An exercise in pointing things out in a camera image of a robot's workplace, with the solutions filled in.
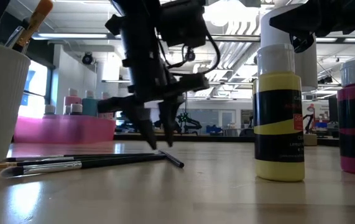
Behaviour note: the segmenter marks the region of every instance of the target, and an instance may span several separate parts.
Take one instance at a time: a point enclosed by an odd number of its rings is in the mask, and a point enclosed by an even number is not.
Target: wooden table
[[[160,142],[160,149],[166,144]],[[167,161],[0,178],[0,223],[355,223],[355,175],[336,147],[307,147],[304,182],[254,173],[253,143],[176,142]],[[16,144],[9,156],[149,152],[144,142]]]

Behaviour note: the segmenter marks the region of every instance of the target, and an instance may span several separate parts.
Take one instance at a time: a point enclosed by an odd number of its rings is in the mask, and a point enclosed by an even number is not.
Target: ceiling
[[[115,8],[107,1],[97,0],[96,4],[82,3],[82,0],[55,0],[54,7],[51,13],[45,20],[45,23],[40,27],[39,32],[84,32],[84,33],[105,33],[108,30],[104,27],[105,22],[113,15],[117,14]],[[11,3],[7,9],[13,16],[18,19],[23,19],[32,14],[39,0],[11,0]],[[286,3],[299,3],[305,2],[303,0],[274,0],[275,7],[284,6]],[[256,15],[247,18],[248,23],[241,23],[239,29],[233,29],[232,24],[228,23],[224,26],[215,26],[212,22],[206,23],[211,34],[259,34],[259,17]],[[341,35],[340,33],[332,33],[331,35]],[[94,46],[99,45],[105,48],[106,46],[113,46],[114,51],[123,57],[123,49],[120,40],[74,40],[66,43],[69,46],[77,45],[82,46]],[[237,44],[229,43],[225,44],[228,47],[224,47],[227,50],[223,50],[222,44],[219,44],[224,57],[224,63],[219,68],[223,71],[218,71],[216,74],[212,74],[211,81],[226,81],[230,80],[231,76],[237,73],[238,69],[244,64],[251,64],[251,55],[256,52],[257,48],[255,44]],[[355,45],[349,44],[318,44],[316,46],[317,60],[318,60],[318,72],[322,72],[324,69],[331,70],[331,74],[339,81],[339,66],[342,62],[355,58]],[[184,66],[178,69],[179,72],[192,72],[196,64],[209,64],[214,60],[214,49],[210,43],[202,47],[195,49],[196,59],[193,63],[186,63]],[[93,55],[98,60],[106,60],[107,52],[93,52]],[[172,62],[178,62],[181,59],[181,47],[174,46],[167,49],[167,58]],[[253,74],[235,75],[234,82],[247,81]]]

